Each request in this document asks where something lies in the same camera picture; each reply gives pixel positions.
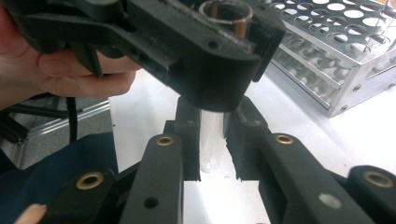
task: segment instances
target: screw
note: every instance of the screw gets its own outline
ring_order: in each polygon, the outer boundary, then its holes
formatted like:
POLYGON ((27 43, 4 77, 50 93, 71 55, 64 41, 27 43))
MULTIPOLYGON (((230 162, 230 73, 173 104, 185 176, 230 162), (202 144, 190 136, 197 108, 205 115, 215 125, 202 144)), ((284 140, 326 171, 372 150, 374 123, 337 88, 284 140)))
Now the screw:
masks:
POLYGON ((341 107, 341 111, 344 112, 347 110, 347 105, 344 105, 343 107, 341 107))
POLYGON ((353 88, 353 91, 358 91, 361 89, 361 85, 357 85, 355 88, 353 88))

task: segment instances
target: finger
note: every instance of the finger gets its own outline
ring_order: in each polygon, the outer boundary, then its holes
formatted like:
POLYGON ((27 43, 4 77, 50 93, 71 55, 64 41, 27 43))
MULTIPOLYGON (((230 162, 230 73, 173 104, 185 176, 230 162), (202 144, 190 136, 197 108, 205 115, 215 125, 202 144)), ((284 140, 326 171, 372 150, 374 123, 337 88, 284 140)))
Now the finger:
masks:
POLYGON ((42 83, 41 89, 68 97, 104 98, 127 92, 134 82, 135 72, 104 77, 52 77, 42 83))
POLYGON ((135 72, 113 74, 104 77, 78 77, 78 83, 87 96, 103 98, 122 95, 131 89, 135 72))
MULTIPOLYGON (((110 59, 98 53, 98 59, 104 74, 124 73, 137 71, 140 66, 127 57, 110 59)), ((77 59, 71 49, 64 49, 52 54, 44 54, 39 59, 41 70, 51 77, 60 76, 87 76, 90 72, 77 59)))
POLYGON ((0 4, 0 55, 7 58, 21 56, 29 45, 0 4))
POLYGON ((44 216, 46 211, 46 206, 36 203, 32 204, 15 221, 15 224, 36 224, 44 216))

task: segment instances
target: human hand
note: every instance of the human hand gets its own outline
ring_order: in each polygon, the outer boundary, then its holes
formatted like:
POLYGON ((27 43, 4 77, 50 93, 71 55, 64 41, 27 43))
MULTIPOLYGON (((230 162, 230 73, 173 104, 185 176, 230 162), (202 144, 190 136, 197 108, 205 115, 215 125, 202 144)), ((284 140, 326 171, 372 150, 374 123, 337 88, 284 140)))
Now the human hand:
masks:
POLYGON ((104 77, 95 77, 72 50, 42 54, 33 49, 0 5, 0 109, 34 95, 103 98, 127 92, 140 67, 129 58, 98 55, 104 77))
POLYGON ((45 206, 36 203, 32 204, 18 217, 15 224, 36 224, 46 212, 45 206))

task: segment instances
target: rack hole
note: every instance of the rack hole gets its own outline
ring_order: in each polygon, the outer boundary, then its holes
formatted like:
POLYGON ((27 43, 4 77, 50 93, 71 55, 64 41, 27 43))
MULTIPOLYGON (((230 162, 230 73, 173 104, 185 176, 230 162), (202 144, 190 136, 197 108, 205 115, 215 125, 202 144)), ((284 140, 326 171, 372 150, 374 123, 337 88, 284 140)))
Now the rack hole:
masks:
POLYGON ((263 4, 271 4, 274 3, 274 0, 259 0, 259 2, 263 4))
POLYGON ((350 35, 365 35, 367 34, 366 29, 364 28, 364 26, 360 26, 360 25, 348 25, 346 27, 346 31, 350 34, 350 35))
POLYGON ((321 24, 321 23, 315 23, 309 26, 309 30, 312 33, 317 33, 317 34, 324 34, 329 31, 329 27, 327 25, 321 24))
POLYGON ((323 68, 332 68, 335 65, 335 60, 331 58, 321 58, 318 60, 318 65, 323 68))
POLYGON ((359 10, 348 10, 344 12, 344 15, 348 18, 361 18, 364 14, 359 10))
POLYGON ((273 3, 270 8, 274 9, 274 10, 282 10, 283 8, 285 8, 285 4, 282 3, 273 3))
POLYGON ((347 24, 347 20, 344 17, 337 17, 337 16, 330 17, 329 19, 327 19, 327 22, 334 26, 347 24))
POLYGON ((302 39, 293 39, 290 41, 290 45, 294 49, 301 49, 305 46, 305 42, 302 39))
POLYGON ((304 49, 303 55, 308 58, 317 58, 320 56, 320 52, 318 49, 304 49))
POLYGON ((358 4, 360 1, 361 1, 361 0, 344 0, 343 2, 344 2, 345 4, 348 4, 348 5, 356 5, 356 4, 358 4))
POLYGON ((346 9, 346 6, 344 6, 341 3, 331 3, 331 4, 327 5, 327 8, 332 11, 341 11, 341 10, 346 9))
POLYGON ((379 9, 381 9, 381 6, 374 4, 364 4, 361 5, 361 9, 364 11, 378 11, 379 9))
POLYGON ((329 16, 329 12, 324 9, 315 9, 311 12, 311 15, 314 17, 325 18, 329 16))
POLYGON ((314 6, 310 3, 301 3, 297 6, 297 8, 300 10, 310 10, 314 8, 314 6))
POLYGON ((347 42, 347 36, 343 35, 343 34, 340 34, 340 33, 329 34, 329 35, 327 35, 327 38, 332 40, 332 41, 338 42, 338 43, 347 42))
POLYGON ((307 17, 307 16, 299 16, 299 17, 296 17, 294 19, 294 22, 299 23, 299 24, 311 23, 312 22, 312 18, 307 17))
POLYGON ((293 38, 293 34, 290 32, 286 32, 285 35, 283 36, 283 41, 291 40, 292 38, 293 38))
POLYGON ((349 69, 339 68, 334 71, 334 76, 340 80, 347 79, 347 75, 349 74, 349 69))
POLYGON ((299 4, 301 1, 300 0, 287 0, 287 4, 299 4))
POLYGON ((379 18, 371 17, 364 19, 363 23, 368 26, 377 27, 382 26, 385 22, 379 18))
POLYGON ((280 14, 282 14, 282 16, 284 16, 284 17, 289 17, 289 16, 297 14, 297 10, 292 9, 292 8, 287 8, 287 9, 283 10, 280 14))
POLYGON ((316 4, 328 4, 329 0, 314 0, 313 2, 316 4))

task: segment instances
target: dark blue fabric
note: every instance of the dark blue fabric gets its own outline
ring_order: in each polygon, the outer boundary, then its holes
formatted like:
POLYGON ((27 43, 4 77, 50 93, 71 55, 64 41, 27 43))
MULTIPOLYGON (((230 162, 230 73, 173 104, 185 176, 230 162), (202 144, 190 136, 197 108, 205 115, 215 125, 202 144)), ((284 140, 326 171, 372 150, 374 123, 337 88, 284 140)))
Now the dark blue fabric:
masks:
POLYGON ((106 168, 118 173, 112 133, 87 135, 32 167, 0 175, 0 223, 13 223, 32 203, 49 204, 78 172, 106 168))

